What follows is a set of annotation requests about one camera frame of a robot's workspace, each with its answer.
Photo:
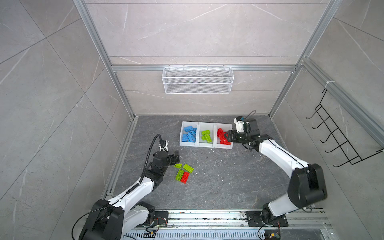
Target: green building block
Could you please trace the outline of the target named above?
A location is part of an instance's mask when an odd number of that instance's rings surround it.
[[[211,132],[209,130],[206,130],[206,131],[202,131],[201,132],[201,135],[206,135],[206,134],[210,134]]]
[[[209,134],[206,134],[206,135],[201,136],[201,139],[202,139],[202,140],[206,140],[207,143],[212,142],[211,136],[209,136]]]
[[[183,168],[185,170],[187,170],[188,172],[192,173],[194,168],[192,168],[191,166],[189,166],[188,164],[184,164]]]
[[[178,169],[181,169],[181,163],[176,163],[175,165],[173,165],[174,167],[178,168]]]
[[[177,181],[180,181],[181,178],[182,178],[182,176],[183,176],[183,174],[184,174],[184,171],[180,169],[180,170],[177,172],[177,175],[176,175],[175,179],[176,179]]]

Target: metal basket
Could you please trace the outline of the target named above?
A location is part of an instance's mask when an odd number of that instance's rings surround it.
[[[225,66],[165,67],[162,80],[166,94],[230,93],[233,71]]]

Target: bin of blue blocks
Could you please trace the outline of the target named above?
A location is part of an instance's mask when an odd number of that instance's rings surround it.
[[[192,126],[188,126],[184,128],[184,131],[187,133],[183,134],[183,142],[196,142],[196,128],[193,128]]]

